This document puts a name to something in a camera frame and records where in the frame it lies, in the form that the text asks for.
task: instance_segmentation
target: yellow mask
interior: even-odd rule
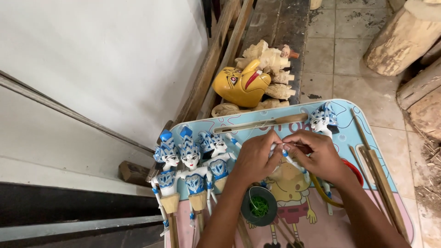
[[[225,67],[213,81],[212,87],[225,100],[238,106],[257,106],[271,82],[271,77],[256,70],[260,60],[251,61],[243,71]]]

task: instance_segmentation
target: human arm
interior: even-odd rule
[[[281,145],[268,158],[272,143],[282,143],[273,130],[243,143],[197,248],[225,248],[233,245],[240,206],[248,186],[271,174],[282,158]]]
[[[303,151],[292,144],[285,144],[284,148],[292,152],[307,170],[337,188],[358,248],[410,248],[341,161],[329,137],[298,130],[285,137],[283,142],[300,144]]]

